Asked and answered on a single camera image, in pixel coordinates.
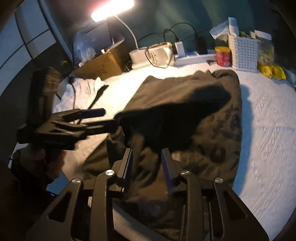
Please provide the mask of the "left hand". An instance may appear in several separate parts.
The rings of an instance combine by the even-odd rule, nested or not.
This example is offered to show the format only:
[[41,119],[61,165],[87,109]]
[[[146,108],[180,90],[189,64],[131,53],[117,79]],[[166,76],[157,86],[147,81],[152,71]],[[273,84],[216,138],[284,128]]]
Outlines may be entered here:
[[64,150],[37,150],[28,145],[21,150],[20,163],[30,174],[46,178],[48,183],[52,183],[62,172],[65,155]]

